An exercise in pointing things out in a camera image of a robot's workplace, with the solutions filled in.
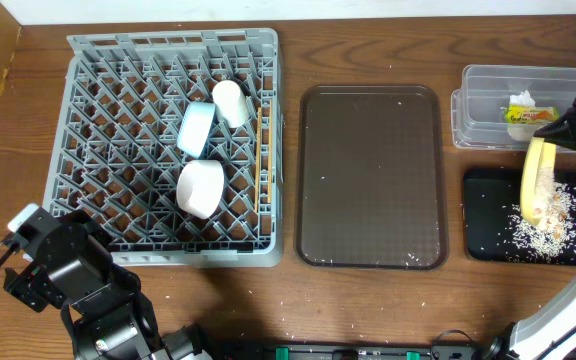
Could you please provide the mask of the white napkin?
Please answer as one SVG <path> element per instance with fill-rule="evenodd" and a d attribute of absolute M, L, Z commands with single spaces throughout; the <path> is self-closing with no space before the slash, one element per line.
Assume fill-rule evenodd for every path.
<path fill-rule="evenodd" d="M 536 106 L 536 102 L 530 95 L 529 91 L 524 90 L 519 95 L 511 95 L 509 97 L 508 107 L 510 105 Z M 529 141 L 530 138 L 532 137 L 532 133 L 529 130 L 529 126 L 533 125 L 520 125 L 520 124 L 508 123 L 508 133 L 516 141 Z"/>

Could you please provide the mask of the green yellow snack wrapper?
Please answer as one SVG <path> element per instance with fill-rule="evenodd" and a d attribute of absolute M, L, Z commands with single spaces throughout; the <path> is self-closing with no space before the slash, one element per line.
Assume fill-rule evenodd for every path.
<path fill-rule="evenodd" d="M 560 117 L 555 107 L 537 107 L 525 105 L 510 105 L 504 119 L 509 124 L 544 125 L 556 121 Z"/>

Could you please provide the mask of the yellow plate with crumbs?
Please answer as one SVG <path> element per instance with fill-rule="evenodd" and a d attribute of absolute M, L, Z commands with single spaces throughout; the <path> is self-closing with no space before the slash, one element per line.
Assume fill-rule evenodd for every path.
<path fill-rule="evenodd" d="M 533 137 L 529 144 L 521 179 L 520 209 L 528 223 L 537 226 L 552 200 L 557 146 Z"/>

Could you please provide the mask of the pink bowl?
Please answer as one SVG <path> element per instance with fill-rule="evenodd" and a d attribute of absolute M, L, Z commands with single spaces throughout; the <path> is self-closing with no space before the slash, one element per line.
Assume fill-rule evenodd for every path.
<path fill-rule="evenodd" d="M 216 160 L 192 160 L 182 169 L 176 187 L 179 208 L 200 219 L 209 218 L 222 199 L 223 167 Z"/>

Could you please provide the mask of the light blue bowl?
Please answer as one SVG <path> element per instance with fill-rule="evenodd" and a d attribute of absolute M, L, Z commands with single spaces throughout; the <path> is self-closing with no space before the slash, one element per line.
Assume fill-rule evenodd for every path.
<path fill-rule="evenodd" d="M 199 158 L 208 139 L 216 106 L 207 102 L 191 102 L 184 113 L 176 146 L 186 154 Z"/>

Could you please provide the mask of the white plastic cup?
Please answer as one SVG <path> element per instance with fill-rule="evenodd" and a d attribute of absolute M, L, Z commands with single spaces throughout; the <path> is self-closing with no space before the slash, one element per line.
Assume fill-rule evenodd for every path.
<path fill-rule="evenodd" d="M 223 80 L 212 91 L 217 116 L 231 128 L 243 126 L 250 118 L 246 97 L 240 86 L 232 80 Z"/>

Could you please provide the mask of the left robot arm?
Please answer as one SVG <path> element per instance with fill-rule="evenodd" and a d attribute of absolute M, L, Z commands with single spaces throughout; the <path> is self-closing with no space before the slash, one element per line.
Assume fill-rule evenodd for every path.
<path fill-rule="evenodd" d="M 21 273 L 6 271 L 6 292 L 37 313 L 58 309 L 74 358 L 216 358 L 196 325 L 160 335 L 139 277 L 114 263 L 110 234 L 85 211 L 54 217 L 31 203 L 8 229 L 3 245 L 31 262 Z"/>

